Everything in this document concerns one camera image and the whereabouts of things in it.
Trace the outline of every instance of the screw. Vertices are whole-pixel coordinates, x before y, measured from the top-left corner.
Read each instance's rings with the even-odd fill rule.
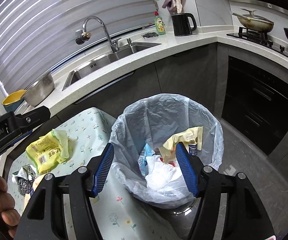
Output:
[[[45,178],[46,180],[50,180],[50,179],[52,179],[52,177],[53,177],[53,174],[52,174],[52,173],[48,173],[47,175],[44,176],[44,178]]]
[[[209,172],[213,171],[213,168],[211,166],[205,166],[203,170],[204,170],[204,172],[208,172],[209,173]]]
[[[240,172],[240,173],[238,173],[238,177],[239,177],[240,179],[245,179],[245,178],[246,178],[246,175],[245,175],[245,173]]]
[[[78,170],[77,170],[79,173],[84,173],[87,171],[87,168],[82,166],[82,167],[79,167]]]

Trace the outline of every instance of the green dish soap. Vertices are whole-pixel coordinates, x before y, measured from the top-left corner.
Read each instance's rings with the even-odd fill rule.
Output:
[[[166,34],[165,24],[163,23],[162,17],[158,14],[157,11],[155,11],[154,14],[155,14],[155,27],[158,35]]]

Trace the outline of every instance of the white countertop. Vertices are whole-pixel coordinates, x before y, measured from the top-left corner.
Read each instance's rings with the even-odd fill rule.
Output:
[[[127,39],[131,38],[132,41],[137,42],[154,42],[160,43],[160,45],[145,49],[143,51],[137,52],[133,55],[125,57],[121,60],[113,62],[103,68],[100,68],[88,76],[80,79],[79,81],[73,83],[64,91],[62,91],[65,81],[69,75],[69,72],[78,68],[82,64],[90,61],[94,57],[110,51],[108,43],[97,46],[90,51],[83,53],[79,57],[73,59],[65,66],[61,67],[54,74],[52,74],[55,82],[54,91],[37,107],[46,106],[50,109],[51,116],[54,116],[67,106],[71,105],[78,99],[84,97],[85,95],[95,91],[96,89],[102,87],[103,85],[121,77],[127,73],[130,73],[142,66],[160,60],[162,58],[174,55],[176,53],[193,49],[206,44],[220,42],[223,44],[228,44],[231,46],[236,46],[258,55],[266,57],[288,69],[288,58],[282,54],[268,49],[259,44],[255,44],[250,41],[245,41],[242,39],[227,36],[228,33],[238,32],[237,26],[224,25],[224,26],[206,26],[198,27],[198,34],[193,34],[191,36],[175,37],[174,33],[167,32],[166,35],[162,35],[155,38],[142,38],[146,32],[155,31],[152,28],[139,31],[137,33],[132,33],[124,36],[119,41],[119,45],[127,44]],[[284,47],[288,47],[288,43],[281,41],[274,37],[270,37],[273,41],[277,41]],[[28,107],[25,112],[31,111],[34,107]],[[9,149],[4,155],[7,156],[14,147]],[[0,157],[0,174],[2,174],[4,169],[5,158]]]

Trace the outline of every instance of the metal colander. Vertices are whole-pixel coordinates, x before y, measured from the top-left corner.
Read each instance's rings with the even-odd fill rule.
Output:
[[[54,90],[54,80],[51,73],[47,73],[29,85],[23,95],[30,106],[39,105]]]

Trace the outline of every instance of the stainless steel sink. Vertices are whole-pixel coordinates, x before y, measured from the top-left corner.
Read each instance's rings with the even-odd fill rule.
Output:
[[[106,54],[95,57],[85,64],[81,65],[79,68],[71,71],[68,75],[63,90],[69,87],[74,82],[86,77],[95,70],[98,70],[114,61],[125,58],[136,52],[160,45],[160,43],[151,42],[133,42],[131,46],[125,45],[119,48],[117,52],[108,52]]]

